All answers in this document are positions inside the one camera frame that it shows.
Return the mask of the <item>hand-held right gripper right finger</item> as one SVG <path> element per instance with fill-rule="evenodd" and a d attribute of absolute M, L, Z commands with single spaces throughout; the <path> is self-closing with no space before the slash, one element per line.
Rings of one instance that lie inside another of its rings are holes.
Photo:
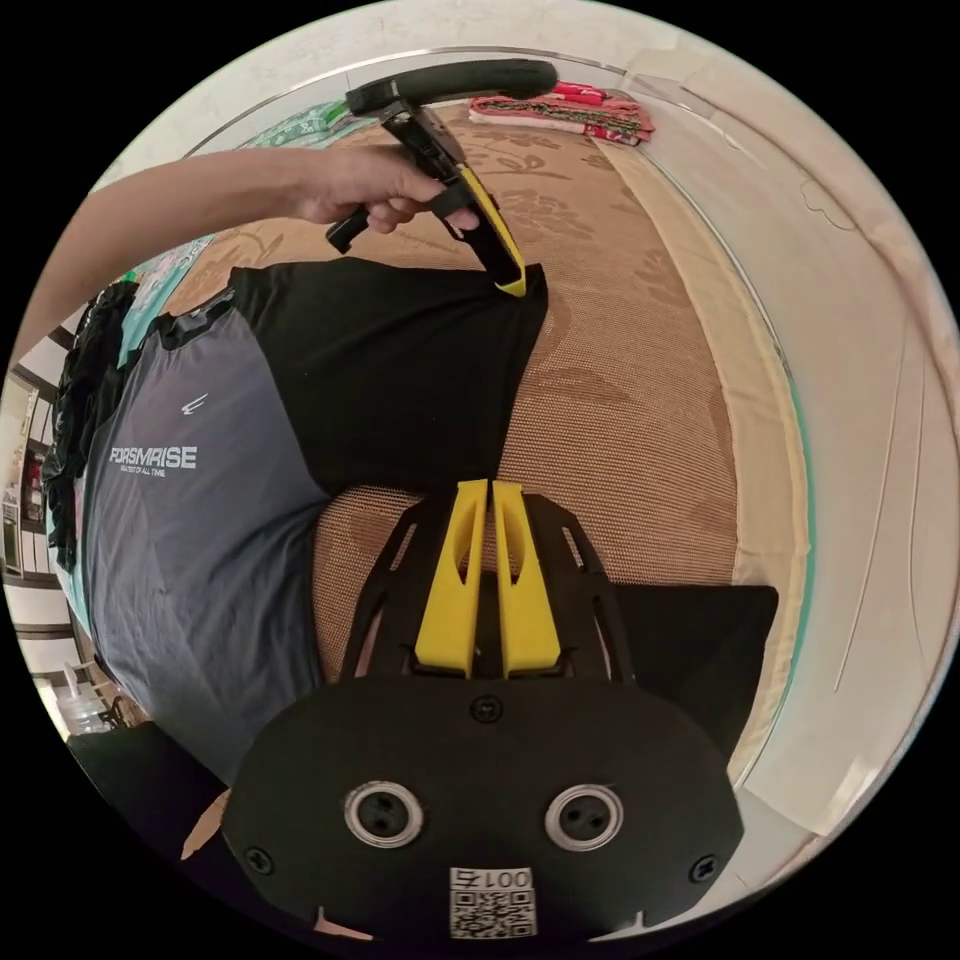
<path fill-rule="evenodd" d="M 561 647 L 522 487 L 494 481 L 492 506 L 503 675 L 551 672 Z"/>

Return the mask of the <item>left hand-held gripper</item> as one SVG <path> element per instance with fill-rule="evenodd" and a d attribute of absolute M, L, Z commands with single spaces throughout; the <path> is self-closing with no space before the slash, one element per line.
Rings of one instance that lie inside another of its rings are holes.
<path fill-rule="evenodd" d="M 434 112 L 423 105 L 390 104 L 377 114 L 380 126 L 398 141 L 415 165 L 444 185 L 430 210 L 443 220 L 469 207 L 478 225 L 460 239 L 474 252 L 494 285 L 513 297 L 525 295 L 526 263 L 495 198 L 472 168 L 456 138 Z"/>

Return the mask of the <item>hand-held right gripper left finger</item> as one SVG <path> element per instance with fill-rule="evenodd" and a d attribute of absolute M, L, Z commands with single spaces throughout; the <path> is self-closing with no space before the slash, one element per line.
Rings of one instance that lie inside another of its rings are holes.
<path fill-rule="evenodd" d="M 414 645 L 417 666 L 471 676 L 483 572 L 488 481 L 458 484 Z"/>

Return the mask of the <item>person's left hand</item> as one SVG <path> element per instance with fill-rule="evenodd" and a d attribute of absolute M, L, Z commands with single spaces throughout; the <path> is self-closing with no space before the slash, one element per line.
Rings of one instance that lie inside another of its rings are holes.
<path fill-rule="evenodd" d="M 360 212 L 370 229 L 387 234 L 428 211 L 445 190 L 398 148 L 308 150 L 288 215 L 332 225 Z"/>

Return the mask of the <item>person's right hand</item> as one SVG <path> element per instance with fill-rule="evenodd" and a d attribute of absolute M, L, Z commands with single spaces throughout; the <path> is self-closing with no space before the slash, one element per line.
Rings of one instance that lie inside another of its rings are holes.
<path fill-rule="evenodd" d="M 221 792 L 200 815 L 184 841 L 180 860 L 186 861 L 201 850 L 220 829 L 230 789 Z"/>

